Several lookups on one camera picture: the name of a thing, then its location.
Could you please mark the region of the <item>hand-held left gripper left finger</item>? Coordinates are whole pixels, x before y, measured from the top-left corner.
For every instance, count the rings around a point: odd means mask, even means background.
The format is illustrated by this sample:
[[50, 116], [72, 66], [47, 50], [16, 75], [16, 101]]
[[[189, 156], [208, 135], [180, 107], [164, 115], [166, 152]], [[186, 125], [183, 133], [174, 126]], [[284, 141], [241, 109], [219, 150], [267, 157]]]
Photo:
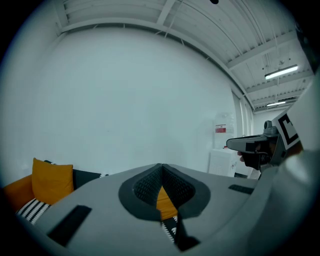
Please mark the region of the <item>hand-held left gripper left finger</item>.
[[[121, 184], [150, 168], [94, 179], [53, 204], [33, 227], [37, 241], [55, 256], [174, 256], [176, 247], [160, 222], [136, 218], [119, 200]], [[61, 246], [48, 233], [77, 205], [91, 211], [68, 244]]]

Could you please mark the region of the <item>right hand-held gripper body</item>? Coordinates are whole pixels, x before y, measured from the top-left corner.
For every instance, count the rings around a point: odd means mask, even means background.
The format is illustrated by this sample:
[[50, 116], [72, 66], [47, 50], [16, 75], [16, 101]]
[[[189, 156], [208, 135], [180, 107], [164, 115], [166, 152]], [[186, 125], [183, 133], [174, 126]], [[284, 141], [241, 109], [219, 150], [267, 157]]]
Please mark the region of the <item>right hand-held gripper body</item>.
[[300, 142], [298, 133], [293, 126], [286, 111], [273, 120], [264, 122], [263, 134], [265, 141], [260, 143], [259, 170], [263, 172], [267, 168], [280, 165]]

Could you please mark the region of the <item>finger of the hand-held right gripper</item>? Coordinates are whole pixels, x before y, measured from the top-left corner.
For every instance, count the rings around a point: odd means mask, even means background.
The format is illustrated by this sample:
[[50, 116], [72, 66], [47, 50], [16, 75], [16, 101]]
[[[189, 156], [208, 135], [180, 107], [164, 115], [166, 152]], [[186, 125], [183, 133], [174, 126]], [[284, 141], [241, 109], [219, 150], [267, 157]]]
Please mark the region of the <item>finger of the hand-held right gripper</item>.
[[256, 152], [264, 144], [268, 145], [269, 141], [263, 134], [230, 138], [226, 141], [226, 146], [229, 149], [239, 152]]

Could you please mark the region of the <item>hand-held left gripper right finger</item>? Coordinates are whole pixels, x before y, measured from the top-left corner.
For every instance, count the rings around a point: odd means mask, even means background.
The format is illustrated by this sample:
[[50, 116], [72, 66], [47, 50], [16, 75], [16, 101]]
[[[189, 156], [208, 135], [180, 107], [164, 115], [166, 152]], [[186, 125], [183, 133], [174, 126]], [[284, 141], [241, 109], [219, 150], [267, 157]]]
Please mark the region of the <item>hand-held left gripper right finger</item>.
[[163, 164], [162, 184], [178, 210], [175, 244], [163, 243], [163, 256], [248, 254], [250, 225], [236, 217], [258, 180]]

